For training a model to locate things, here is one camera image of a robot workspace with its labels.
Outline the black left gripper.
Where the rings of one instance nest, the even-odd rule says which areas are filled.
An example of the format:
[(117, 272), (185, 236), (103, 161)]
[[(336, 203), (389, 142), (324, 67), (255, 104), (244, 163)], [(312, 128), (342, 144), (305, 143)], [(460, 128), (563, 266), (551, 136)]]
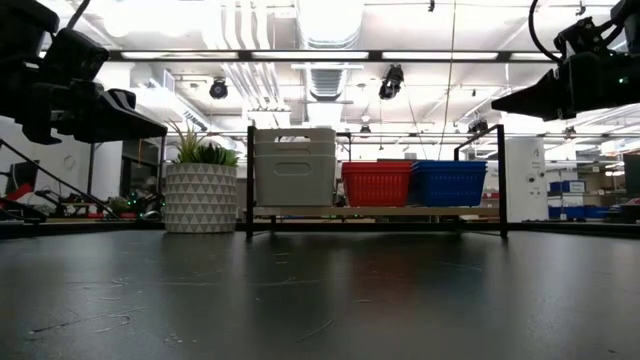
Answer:
[(34, 143), (54, 145), (56, 129), (85, 143), (163, 137), (167, 127), (136, 111), (106, 109), (109, 94), (122, 108), (136, 107), (136, 94), (124, 89), (108, 91), (91, 81), (70, 85), (35, 82), (22, 87), (22, 132)]

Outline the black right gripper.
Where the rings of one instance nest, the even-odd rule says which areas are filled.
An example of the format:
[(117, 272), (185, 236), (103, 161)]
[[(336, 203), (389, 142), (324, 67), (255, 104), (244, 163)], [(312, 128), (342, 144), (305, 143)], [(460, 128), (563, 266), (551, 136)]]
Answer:
[(639, 103), (639, 56), (580, 53), (551, 69), (533, 87), (491, 102), (493, 110), (542, 120)]

